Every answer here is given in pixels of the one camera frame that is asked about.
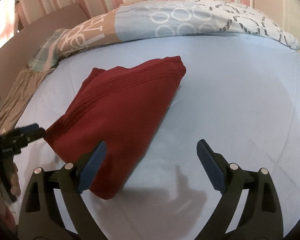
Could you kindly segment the light blue bed sheet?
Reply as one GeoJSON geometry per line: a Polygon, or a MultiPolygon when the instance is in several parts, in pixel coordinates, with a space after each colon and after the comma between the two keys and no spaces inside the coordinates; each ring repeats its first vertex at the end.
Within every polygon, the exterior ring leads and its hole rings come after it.
{"type": "Polygon", "coordinates": [[[87,50],[60,62],[18,125],[52,125],[93,68],[173,56],[186,74],[148,152],[113,199],[82,195],[98,226],[109,239],[194,239],[221,197],[197,157],[205,139],[228,162],[268,169],[290,232],[300,219],[300,54],[276,41],[180,36],[87,50]]]}

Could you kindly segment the tan bed skirt fabric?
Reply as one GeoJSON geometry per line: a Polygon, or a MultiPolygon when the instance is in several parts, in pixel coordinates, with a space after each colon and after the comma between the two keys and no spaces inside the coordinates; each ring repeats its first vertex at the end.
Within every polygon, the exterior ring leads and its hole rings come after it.
{"type": "Polygon", "coordinates": [[[15,128],[33,94],[54,70],[55,68],[51,68],[38,72],[23,68],[19,72],[6,99],[0,106],[0,134],[15,128]]]}

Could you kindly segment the brown headboard panel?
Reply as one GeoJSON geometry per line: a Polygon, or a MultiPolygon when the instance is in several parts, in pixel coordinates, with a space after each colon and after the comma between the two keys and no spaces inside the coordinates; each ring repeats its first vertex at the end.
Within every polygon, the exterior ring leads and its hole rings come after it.
{"type": "Polygon", "coordinates": [[[4,101],[18,73],[57,29],[71,29],[88,16],[76,3],[58,9],[24,27],[0,48],[0,98],[4,101]]]}

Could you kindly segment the dark red knit sweater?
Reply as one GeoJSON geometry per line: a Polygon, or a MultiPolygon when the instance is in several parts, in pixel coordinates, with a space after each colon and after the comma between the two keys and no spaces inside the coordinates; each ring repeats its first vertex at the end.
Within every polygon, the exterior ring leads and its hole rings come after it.
{"type": "Polygon", "coordinates": [[[66,163],[94,152],[81,173],[80,191],[110,199],[146,153],[186,68],[179,56],[133,68],[94,68],[45,141],[66,163]]]}

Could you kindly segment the green plaid cloth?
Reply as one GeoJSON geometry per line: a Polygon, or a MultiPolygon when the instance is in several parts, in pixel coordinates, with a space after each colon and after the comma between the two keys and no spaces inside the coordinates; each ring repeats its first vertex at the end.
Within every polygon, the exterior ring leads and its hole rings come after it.
{"type": "Polygon", "coordinates": [[[57,29],[40,46],[38,52],[27,63],[27,67],[37,72],[43,72],[52,68],[59,59],[57,45],[60,39],[68,32],[68,29],[57,29]]]}

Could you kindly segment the blue and tan patterned pillow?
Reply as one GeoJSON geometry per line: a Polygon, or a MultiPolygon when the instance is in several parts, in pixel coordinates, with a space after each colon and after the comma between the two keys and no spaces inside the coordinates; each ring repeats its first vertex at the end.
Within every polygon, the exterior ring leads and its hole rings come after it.
{"type": "Polygon", "coordinates": [[[57,51],[68,57],[120,42],[221,32],[258,35],[300,49],[297,38],[257,9],[234,2],[185,0],[123,4],[68,30],[57,51]]]}

